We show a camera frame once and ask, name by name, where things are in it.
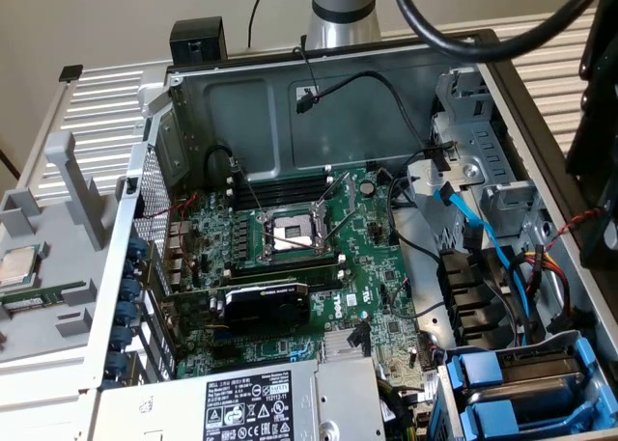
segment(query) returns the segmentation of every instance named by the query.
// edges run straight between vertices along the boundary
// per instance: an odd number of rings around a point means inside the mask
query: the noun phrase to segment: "motherboard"
[[[354,352],[371,355],[383,378],[421,386],[417,325],[405,318],[414,314],[411,286],[388,223],[389,181],[377,170],[340,169],[295,181],[297,196],[307,181],[317,188],[306,202],[294,203],[289,182],[285,193],[244,188],[255,192],[246,198],[241,184],[194,195],[177,215],[166,261],[174,293],[163,310],[182,337],[178,378],[333,358],[355,333]],[[268,195],[286,203],[267,206],[276,200]],[[281,289],[293,300],[275,298]]]

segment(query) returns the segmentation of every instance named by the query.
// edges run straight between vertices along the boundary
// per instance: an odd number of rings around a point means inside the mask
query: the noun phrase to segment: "striped metal vent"
[[[536,26],[546,14],[475,21],[444,26],[444,30],[492,28],[503,40]],[[579,104],[585,83],[577,77],[579,59],[588,38],[594,10],[586,12],[568,31],[514,64],[548,123],[562,151],[573,142],[579,124]],[[385,33],[385,39],[408,36],[409,31]],[[106,69],[86,69],[71,86],[68,98],[55,114],[53,130],[70,130],[75,154],[84,176],[94,177],[100,193],[112,192],[126,172],[131,147],[142,141],[144,118],[140,96],[161,86],[170,60]],[[60,175],[40,157],[31,179],[39,200],[67,195]]]

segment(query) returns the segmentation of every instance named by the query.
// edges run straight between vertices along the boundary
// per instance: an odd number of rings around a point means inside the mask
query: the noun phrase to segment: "wall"
[[[565,0],[416,0],[436,24],[550,12]],[[0,147],[26,161],[62,66],[113,66],[169,58],[178,19],[220,14],[228,49],[246,44],[254,0],[0,0]],[[307,28],[311,0],[263,0],[255,47],[291,45]],[[378,0],[382,30],[406,27],[394,0]],[[0,190],[12,183],[0,169]]]

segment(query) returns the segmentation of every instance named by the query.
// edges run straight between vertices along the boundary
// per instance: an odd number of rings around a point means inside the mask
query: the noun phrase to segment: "warning label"
[[[204,441],[294,439],[289,371],[207,383]]]

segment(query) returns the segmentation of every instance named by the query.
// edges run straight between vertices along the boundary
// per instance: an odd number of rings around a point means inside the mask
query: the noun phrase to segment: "green circuit board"
[[[342,169],[331,175],[337,179],[345,173],[349,174],[341,179],[325,202],[328,229],[332,230],[351,213],[352,217],[329,240],[323,254],[325,258],[339,254],[346,256],[344,281],[337,278],[339,266],[335,261],[334,265],[317,268],[232,279],[224,286],[222,275],[226,261],[245,268],[261,264],[263,226],[257,219],[260,212],[230,211],[222,194],[209,194],[202,196],[192,207],[194,210],[184,216],[202,234],[192,240],[190,255],[197,259],[206,255],[209,267],[207,272],[200,271],[198,283],[190,273],[184,273],[178,292],[168,298],[174,301],[180,313],[180,326],[185,336],[178,378],[224,372],[262,362],[315,359],[320,357],[324,333],[344,329],[351,332],[365,318],[371,325],[372,356],[377,368],[382,369],[393,384],[420,385],[420,366],[409,365],[409,350],[417,346],[416,323],[392,315],[380,298],[380,285],[393,294],[407,277],[399,243],[389,243],[387,187],[378,185],[376,172],[367,172],[364,168]],[[365,198],[359,186],[368,181],[375,186],[376,192]],[[238,247],[240,236],[241,249]],[[308,323],[294,330],[268,335],[238,336],[226,330],[208,330],[204,326],[208,316],[204,311],[208,310],[209,297],[214,291],[284,280],[321,286],[319,291],[311,293]],[[396,298],[395,308],[403,314],[414,312],[411,301],[403,292]]]

